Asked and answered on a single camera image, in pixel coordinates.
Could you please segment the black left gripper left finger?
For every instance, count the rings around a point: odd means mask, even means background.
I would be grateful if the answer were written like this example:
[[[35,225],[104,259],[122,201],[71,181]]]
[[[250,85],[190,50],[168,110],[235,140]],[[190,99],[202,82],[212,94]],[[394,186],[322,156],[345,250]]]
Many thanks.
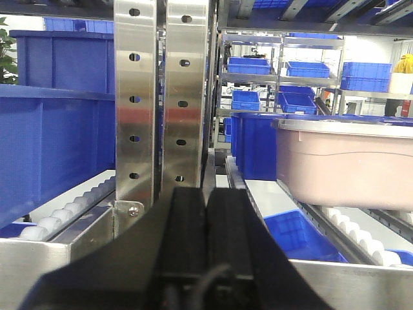
[[[203,193],[177,187],[115,240],[40,277],[20,309],[141,309],[154,282],[191,280],[206,258]]]

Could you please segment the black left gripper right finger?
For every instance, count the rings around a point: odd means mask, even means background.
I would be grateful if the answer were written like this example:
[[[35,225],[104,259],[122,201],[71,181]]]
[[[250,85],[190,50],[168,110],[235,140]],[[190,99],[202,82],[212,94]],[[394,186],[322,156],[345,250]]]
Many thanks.
[[[262,309],[330,309],[274,241],[245,190],[214,189],[207,203],[208,260],[252,284]]]

